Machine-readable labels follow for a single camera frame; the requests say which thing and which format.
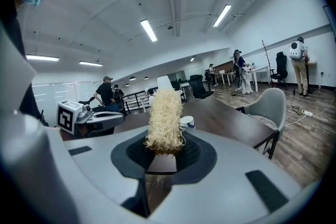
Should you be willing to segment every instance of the yellow fibrous object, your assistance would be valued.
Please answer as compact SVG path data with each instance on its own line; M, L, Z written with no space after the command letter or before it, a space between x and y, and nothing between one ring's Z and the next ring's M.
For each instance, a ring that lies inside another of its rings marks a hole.
M152 104L145 146L156 154L175 154L185 145L180 129L182 103L173 89L162 89Z

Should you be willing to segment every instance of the cup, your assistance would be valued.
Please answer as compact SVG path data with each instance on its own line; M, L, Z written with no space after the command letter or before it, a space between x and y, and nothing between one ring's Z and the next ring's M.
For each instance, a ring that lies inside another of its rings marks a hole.
M185 129L186 127L195 129L195 121L194 118L191 116L185 116L180 119L180 126L182 129Z

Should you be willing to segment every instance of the white device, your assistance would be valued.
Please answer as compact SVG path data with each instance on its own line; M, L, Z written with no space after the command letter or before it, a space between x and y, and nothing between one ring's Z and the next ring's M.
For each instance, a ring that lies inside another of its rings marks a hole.
M302 43L300 41L293 41L290 45L289 57L292 59L300 59L302 57Z
M57 104L57 126L74 135L78 114L83 111L82 104L62 101Z

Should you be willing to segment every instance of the black rubber pad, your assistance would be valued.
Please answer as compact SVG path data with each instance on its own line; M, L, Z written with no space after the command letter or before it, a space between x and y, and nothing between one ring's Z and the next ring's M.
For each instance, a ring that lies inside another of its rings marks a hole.
M77 154L81 154L84 153L86 151L91 151L92 148L90 148L89 146L83 146L83 147L79 147L79 148L74 148L72 150L69 150L69 153L71 156L77 155Z
M245 175L270 212L276 211L288 202L288 199L262 171L251 171Z

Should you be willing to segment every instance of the gray chair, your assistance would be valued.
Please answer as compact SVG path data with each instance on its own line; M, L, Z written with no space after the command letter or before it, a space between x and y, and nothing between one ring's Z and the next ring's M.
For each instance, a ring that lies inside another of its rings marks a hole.
M275 146L282 136L285 127L287 111L285 93L277 88L267 89L262 93L258 100L241 108L237 108L237 110L246 115L263 116L276 124L277 129L275 129L274 134L272 135L272 144L270 146L270 140L268 140L263 150L263 154L267 152L269 158L272 159Z

